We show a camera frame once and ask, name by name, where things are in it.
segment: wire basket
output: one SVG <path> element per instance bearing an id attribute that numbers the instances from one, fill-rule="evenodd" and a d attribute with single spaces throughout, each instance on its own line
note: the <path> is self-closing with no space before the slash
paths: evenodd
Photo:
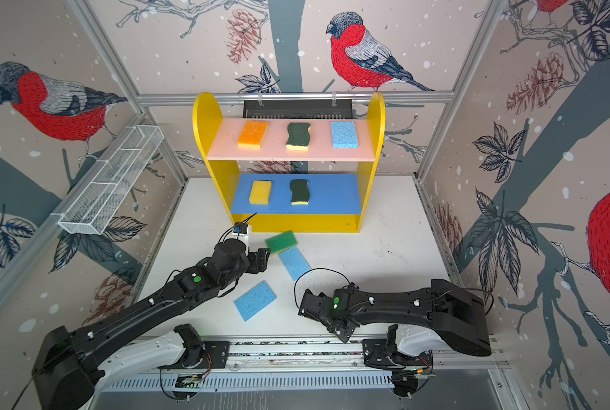
<path id="1" fill-rule="evenodd" d="M 129 134 L 65 212 L 59 225 L 69 234 L 101 235 L 153 153 L 164 140 L 159 127 L 126 127 Z"/>

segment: yellow bottom panel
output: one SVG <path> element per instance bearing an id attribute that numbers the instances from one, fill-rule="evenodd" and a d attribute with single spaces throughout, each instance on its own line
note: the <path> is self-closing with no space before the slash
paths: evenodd
<path id="1" fill-rule="evenodd" d="M 241 222 L 251 214 L 233 214 L 233 222 Z M 253 232 L 317 232 L 357 234 L 359 215 L 289 215 L 258 214 L 249 222 Z"/>

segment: yellow shelf frame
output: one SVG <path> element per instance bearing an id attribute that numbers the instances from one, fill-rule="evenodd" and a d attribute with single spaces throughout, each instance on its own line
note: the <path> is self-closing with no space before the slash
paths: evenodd
<path id="1" fill-rule="evenodd" d="M 236 161 L 209 160 L 207 153 L 211 148 L 223 114 L 216 98 L 210 93 L 198 94 L 194 102 L 194 137 L 198 144 L 204 164 L 214 181 L 223 205 L 232 223 L 241 222 L 251 214 L 233 214 L 232 203 L 239 184 L 239 166 Z M 360 215 L 295 215 L 295 214 L 257 214 L 252 218 L 253 232 L 328 232 L 358 233 L 371 194 L 371 186 L 378 168 L 383 149 L 385 131 L 385 101 L 383 95 L 374 93 L 367 112 L 367 126 L 375 152 L 373 162 L 358 162 L 358 190 L 362 206 Z"/>

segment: blue shelf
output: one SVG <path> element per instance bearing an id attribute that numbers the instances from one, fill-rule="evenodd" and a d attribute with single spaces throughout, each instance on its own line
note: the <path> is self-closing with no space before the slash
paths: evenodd
<path id="1" fill-rule="evenodd" d="M 309 204 L 292 205 L 289 183 L 306 179 Z M 251 205 L 254 181 L 271 181 L 268 205 Z M 242 174 L 232 204 L 233 214 L 360 215 L 358 177 L 355 174 Z"/>

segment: toy shelf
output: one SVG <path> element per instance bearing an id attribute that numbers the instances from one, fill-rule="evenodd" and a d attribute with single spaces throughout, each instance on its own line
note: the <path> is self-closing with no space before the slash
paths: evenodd
<path id="1" fill-rule="evenodd" d="M 358 148 L 332 148 L 329 119 L 262 119 L 269 126 L 260 150 L 240 150 L 237 139 L 248 119 L 224 119 L 210 93 L 198 94 L 194 102 L 194 136 L 202 159 L 223 200 L 232 223 L 252 214 L 253 232 L 346 232 L 357 233 L 367 209 L 385 128 L 383 95 L 371 97 L 367 119 L 356 123 Z M 286 148 L 287 125 L 311 125 L 307 151 Z M 255 161 L 353 161 L 356 174 L 241 174 L 238 160 Z M 292 205 L 289 183 L 307 179 L 310 201 Z M 251 205 L 255 180 L 270 180 L 269 205 Z"/>

